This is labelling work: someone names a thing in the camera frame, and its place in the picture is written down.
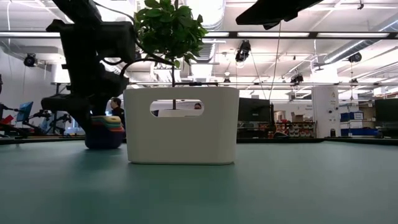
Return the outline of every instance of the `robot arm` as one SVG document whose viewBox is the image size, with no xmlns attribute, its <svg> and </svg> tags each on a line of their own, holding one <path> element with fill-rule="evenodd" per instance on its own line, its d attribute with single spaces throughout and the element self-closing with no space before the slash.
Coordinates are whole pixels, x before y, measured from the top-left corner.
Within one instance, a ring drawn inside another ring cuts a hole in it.
<svg viewBox="0 0 398 224">
<path fill-rule="evenodd" d="M 130 22 L 103 22 L 92 0 L 53 1 L 74 22 L 54 20 L 46 29 L 60 33 L 71 93 L 44 98 L 42 107 L 68 112 L 88 132 L 91 116 L 105 115 L 109 99 L 122 94 L 129 84 L 123 74 L 106 71 L 100 61 L 119 57 L 128 65 L 134 63 L 134 26 Z"/>
</svg>

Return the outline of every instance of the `cardboard box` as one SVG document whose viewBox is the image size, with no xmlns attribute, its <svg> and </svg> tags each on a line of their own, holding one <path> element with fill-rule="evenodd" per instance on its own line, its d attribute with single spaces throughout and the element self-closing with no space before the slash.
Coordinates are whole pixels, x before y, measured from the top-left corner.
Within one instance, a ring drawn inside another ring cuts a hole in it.
<svg viewBox="0 0 398 224">
<path fill-rule="evenodd" d="M 362 121 L 351 120 L 349 122 L 340 123 L 340 128 L 341 129 L 363 128 L 363 123 L 362 123 Z"/>
<path fill-rule="evenodd" d="M 304 115 L 296 115 L 294 112 L 292 112 L 292 122 L 304 122 Z"/>
</svg>

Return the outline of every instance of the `table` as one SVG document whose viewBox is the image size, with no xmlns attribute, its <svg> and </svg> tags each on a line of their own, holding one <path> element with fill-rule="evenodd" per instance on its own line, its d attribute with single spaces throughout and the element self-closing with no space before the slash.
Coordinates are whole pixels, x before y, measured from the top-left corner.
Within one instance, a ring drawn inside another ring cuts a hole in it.
<svg viewBox="0 0 398 224">
<path fill-rule="evenodd" d="M 398 148 L 238 144 L 228 166 L 135 165 L 126 146 L 0 146 L 0 223 L 398 223 Z"/>
</svg>

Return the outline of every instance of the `person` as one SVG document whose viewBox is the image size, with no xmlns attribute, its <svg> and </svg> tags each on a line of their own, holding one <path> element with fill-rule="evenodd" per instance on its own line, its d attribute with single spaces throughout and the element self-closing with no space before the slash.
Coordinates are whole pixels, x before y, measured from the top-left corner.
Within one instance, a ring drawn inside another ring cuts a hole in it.
<svg viewBox="0 0 398 224">
<path fill-rule="evenodd" d="M 0 74 L 0 94 L 1 94 L 1 90 L 2 90 L 2 84 L 3 84 L 3 82 L 2 82 L 1 74 Z"/>
<path fill-rule="evenodd" d="M 195 110 L 201 110 L 201 104 L 195 103 Z"/>
<path fill-rule="evenodd" d="M 126 124 L 124 121 L 124 109 L 122 109 L 120 107 L 121 105 L 122 105 L 122 101 L 119 98 L 114 97 L 111 99 L 112 116 L 120 117 L 123 127 L 126 127 Z"/>
</svg>

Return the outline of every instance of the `ceiling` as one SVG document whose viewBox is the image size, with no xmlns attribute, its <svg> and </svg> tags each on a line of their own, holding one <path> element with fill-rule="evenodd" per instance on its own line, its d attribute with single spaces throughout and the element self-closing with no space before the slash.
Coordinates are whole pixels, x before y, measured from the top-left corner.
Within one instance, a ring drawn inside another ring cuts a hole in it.
<svg viewBox="0 0 398 224">
<path fill-rule="evenodd" d="M 108 7 L 113 7 L 115 2 L 102 0 Z M 134 10 L 140 8 L 139 0 L 125 1 L 130 8 L 126 12 L 132 14 Z M 244 12 L 255 0 L 226 0 L 223 24 L 220 30 L 226 31 L 264 31 L 262 26 L 238 26 L 235 18 Z M 282 31 L 358 31 L 364 32 L 371 30 L 386 19 L 394 16 L 398 12 L 398 1 L 396 0 L 364 0 L 365 7 L 357 10 L 359 0 L 325 0 L 310 9 L 299 13 L 298 17 L 289 21 L 282 22 Z M 0 0 L 0 29 L 8 30 L 7 7 L 9 7 L 10 30 L 44 30 L 53 19 L 63 19 L 67 21 L 52 1 L 40 0 Z M 279 26 L 271 31 L 278 31 Z M 42 60 L 49 63 L 56 63 L 62 58 L 62 46 L 60 40 L 48 39 L 12 39 L 8 45 L 8 40 L 3 39 L 2 45 L 9 50 L 21 54 L 24 47 L 55 47 L 60 49 L 57 53 L 43 54 Z M 222 82 L 225 72 L 229 72 L 232 82 L 258 82 L 259 78 L 264 82 L 271 82 L 275 77 L 275 82 L 287 80 L 293 75 L 289 73 L 297 65 L 308 59 L 312 55 L 325 55 L 348 43 L 350 40 L 250 40 L 252 54 L 245 61 L 243 68 L 238 68 L 234 61 L 236 49 L 242 40 L 228 39 L 224 44 L 216 44 L 215 65 L 211 66 L 211 80 Z M 361 51 L 363 59 L 359 63 L 353 64 L 352 76 L 368 73 L 380 69 L 381 67 L 398 61 L 398 51 L 394 48 L 398 43 L 394 40 L 380 41 Z M 134 80 L 150 81 L 150 62 L 135 63 L 130 66 L 128 71 Z M 309 80 L 311 70 L 307 67 L 300 69 L 305 80 Z M 338 71 L 340 81 L 347 82 L 351 79 L 351 64 L 340 61 L 333 64 Z M 191 77 L 191 69 L 184 66 L 180 77 Z M 394 76 L 398 75 L 397 69 L 390 69 L 374 76 L 362 79 L 361 82 L 396 82 Z"/>
</svg>

